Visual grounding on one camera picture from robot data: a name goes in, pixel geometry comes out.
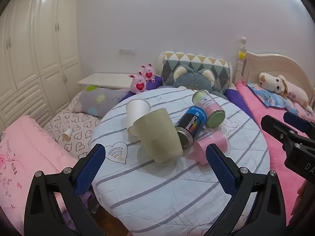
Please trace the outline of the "cream wooden bed headboard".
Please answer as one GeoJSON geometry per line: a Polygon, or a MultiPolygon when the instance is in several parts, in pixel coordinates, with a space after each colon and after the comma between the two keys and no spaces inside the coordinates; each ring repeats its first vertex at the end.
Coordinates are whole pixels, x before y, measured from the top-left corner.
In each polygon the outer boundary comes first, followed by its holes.
{"type": "Polygon", "coordinates": [[[239,81],[258,83],[260,73],[272,76],[283,75],[289,82],[302,88],[309,99],[314,96],[314,87],[311,85],[306,73],[297,62],[291,58],[273,53],[256,54],[246,48],[246,38],[238,41],[238,60],[233,69],[233,82],[239,81]]]}

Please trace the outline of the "white paper cup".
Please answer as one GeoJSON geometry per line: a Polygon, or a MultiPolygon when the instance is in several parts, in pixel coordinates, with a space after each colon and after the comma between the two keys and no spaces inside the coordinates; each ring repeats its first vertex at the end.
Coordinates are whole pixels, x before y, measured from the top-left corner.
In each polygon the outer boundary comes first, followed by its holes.
{"type": "Polygon", "coordinates": [[[150,112],[151,106],[144,99],[130,100],[126,105],[127,111],[127,132],[131,136],[137,137],[137,132],[134,127],[134,122],[140,117],[150,112]]]}

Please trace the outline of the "white dog plush toy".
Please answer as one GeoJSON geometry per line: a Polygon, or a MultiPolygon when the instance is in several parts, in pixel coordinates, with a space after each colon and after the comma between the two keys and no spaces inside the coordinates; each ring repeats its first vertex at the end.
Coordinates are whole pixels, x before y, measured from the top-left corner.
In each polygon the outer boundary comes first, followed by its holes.
{"type": "Polygon", "coordinates": [[[287,81],[283,75],[272,76],[268,73],[260,73],[259,85],[263,89],[276,93],[285,99],[299,103],[308,112],[313,111],[309,106],[307,93],[300,87],[287,81]]]}

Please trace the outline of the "diamond pattern headboard cushion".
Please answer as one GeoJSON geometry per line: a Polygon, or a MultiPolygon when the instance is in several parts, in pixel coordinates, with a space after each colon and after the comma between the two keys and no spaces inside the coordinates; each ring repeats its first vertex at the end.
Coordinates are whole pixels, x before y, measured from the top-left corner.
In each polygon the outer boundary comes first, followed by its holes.
{"type": "Polygon", "coordinates": [[[173,74],[181,65],[188,66],[195,73],[203,69],[210,70],[214,76],[212,87],[217,92],[224,93],[232,82],[232,66],[227,61],[182,52],[162,52],[157,61],[156,72],[160,74],[165,85],[172,85],[173,74]]]}

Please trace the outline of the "grey bear cushion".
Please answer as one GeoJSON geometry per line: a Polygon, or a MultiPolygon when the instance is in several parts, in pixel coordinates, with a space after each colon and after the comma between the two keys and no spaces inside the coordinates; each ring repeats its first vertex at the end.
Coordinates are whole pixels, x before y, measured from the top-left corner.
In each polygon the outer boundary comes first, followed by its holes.
{"type": "Polygon", "coordinates": [[[227,100],[227,97],[215,91],[215,77],[211,70],[202,69],[197,73],[188,65],[180,65],[176,68],[169,83],[164,83],[162,87],[175,87],[191,89],[193,91],[207,91],[209,94],[219,96],[227,100]]]}

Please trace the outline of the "clear jar green pink contents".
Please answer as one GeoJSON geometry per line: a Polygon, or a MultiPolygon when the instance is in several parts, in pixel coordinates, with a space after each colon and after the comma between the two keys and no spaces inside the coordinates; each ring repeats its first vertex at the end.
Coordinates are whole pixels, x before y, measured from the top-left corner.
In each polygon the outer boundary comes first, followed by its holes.
{"type": "Polygon", "coordinates": [[[208,127],[218,127],[224,121],[225,111],[206,90],[196,91],[192,97],[192,102],[205,111],[208,127]]]}

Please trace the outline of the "blue cartoon pillow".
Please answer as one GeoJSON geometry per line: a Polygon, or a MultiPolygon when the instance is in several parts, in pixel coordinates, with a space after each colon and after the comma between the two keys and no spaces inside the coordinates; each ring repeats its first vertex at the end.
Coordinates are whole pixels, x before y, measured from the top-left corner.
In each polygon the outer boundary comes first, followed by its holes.
{"type": "Polygon", "coordinates": [[[261,88],[258,84],[249,83],[250,90],[267,106],[279,109],[286,109],[290,113],[297,114],[297,109],[291,100],[261,88]]]}

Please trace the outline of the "pink pig plush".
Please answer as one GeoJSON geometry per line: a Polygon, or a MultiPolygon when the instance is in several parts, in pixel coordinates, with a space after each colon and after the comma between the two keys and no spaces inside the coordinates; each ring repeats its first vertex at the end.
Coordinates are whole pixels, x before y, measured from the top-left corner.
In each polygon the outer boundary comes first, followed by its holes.
{"type": "Polygon", "coordinates": [[[130,84],[130,91],[134,94],[139,94],[146,91],[146,79],[143,76],[143,73],[140,71],[137,75],[129,75],[129,78],[132,79],[130,84]]]}
{"type": "Polygon", "coordinates": [[[144,76],[146,82],[155,82],[155,70],[151,63],[148,65],[141,65],[143,72],[142,75],[144,76]]]}

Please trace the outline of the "purple bed sheet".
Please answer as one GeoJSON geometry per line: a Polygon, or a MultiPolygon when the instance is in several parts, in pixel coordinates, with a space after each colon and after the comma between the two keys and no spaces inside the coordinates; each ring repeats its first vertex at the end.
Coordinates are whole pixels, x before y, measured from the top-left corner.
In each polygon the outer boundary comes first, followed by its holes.
{"type": "MultiPolygon", "coordinates": [[[[155,82],[148,82],[146,84],[147,90],[157,89],[159,87],[164,87],[163,80],[160,76],[155,76],[155,82]]],[[[249,107],[246,105],[244,99],[242,98],[241,94],[236,90],[235,86],[232,85],[232,88],[228,88],[224,92],[224,96],[241,110],[243,110],[251,119],[255,120],[253,114],[249,110],[249,107]]]]}

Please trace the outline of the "pink bedspread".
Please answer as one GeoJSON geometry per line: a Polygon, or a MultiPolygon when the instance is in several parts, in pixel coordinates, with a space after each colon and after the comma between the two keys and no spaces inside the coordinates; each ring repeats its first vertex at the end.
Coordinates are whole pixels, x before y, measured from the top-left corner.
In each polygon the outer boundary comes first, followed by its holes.
{"type": "Polygon", "coordinates": [[[254,93],[258,86],[240,81],[236,88],[266,139],[290,225],[314,224],[314,120],[267,107],[254,93]]]}

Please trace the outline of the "olive green cup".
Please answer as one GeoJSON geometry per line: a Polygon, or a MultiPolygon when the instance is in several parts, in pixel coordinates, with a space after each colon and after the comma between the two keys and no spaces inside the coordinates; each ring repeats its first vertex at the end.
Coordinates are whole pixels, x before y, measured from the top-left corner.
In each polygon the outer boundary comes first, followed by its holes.
{"type": "Polygon", "coordinates": [[[168,164],[182,156],[178,133],[165,108],[140,117],[133,126],[147,155],[157,164],[168,164]]]}

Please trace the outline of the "front pink pig plush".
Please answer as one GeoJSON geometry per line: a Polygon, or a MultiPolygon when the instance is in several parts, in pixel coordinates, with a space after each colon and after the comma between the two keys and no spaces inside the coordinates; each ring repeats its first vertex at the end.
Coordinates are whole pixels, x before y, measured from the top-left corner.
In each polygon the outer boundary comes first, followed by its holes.
{"type": "Polygon", "coordinates": [[[146,79],[143,76],[143,73],[140,71],[137,75],[129,75],[129,78],[132,79],[130,84],[130,91],[134,94],[139,94],[146,91],[146,79]]]}

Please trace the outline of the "black blue towel can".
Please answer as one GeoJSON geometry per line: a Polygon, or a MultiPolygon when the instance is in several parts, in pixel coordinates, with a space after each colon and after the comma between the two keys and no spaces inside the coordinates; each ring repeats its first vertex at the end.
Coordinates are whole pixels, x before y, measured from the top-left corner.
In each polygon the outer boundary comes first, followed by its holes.
{"type": "Polygon", "coordinates": [[[191,106],[175,125],[183,149],[190,148],[195,137],[205,125],[207,115],[203,109],[191,106]]]}

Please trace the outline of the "small paper roll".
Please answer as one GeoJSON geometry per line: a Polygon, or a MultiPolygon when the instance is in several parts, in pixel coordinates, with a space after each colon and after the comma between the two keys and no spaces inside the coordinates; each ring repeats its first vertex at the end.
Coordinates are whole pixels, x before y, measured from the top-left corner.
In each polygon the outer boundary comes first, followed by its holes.
{"type": "Polygon", "coordinates": [[[72,135],[72,129],[68,128],[66,131],[62,134],[62,138],[64,141],[69,142],[71,140],[72,135]]]}

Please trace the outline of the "back pink pig plush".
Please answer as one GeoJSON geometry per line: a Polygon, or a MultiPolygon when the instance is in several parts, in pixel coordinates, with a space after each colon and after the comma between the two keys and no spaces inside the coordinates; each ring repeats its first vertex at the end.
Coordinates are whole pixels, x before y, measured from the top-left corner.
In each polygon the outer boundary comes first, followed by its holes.
{"type": "Polygon", "coordinates": [[[142,75],[144,76],[146,82],[155,82],[155,70],[151,63],[148,65],[141,65],[143,72],[142,75]]]}

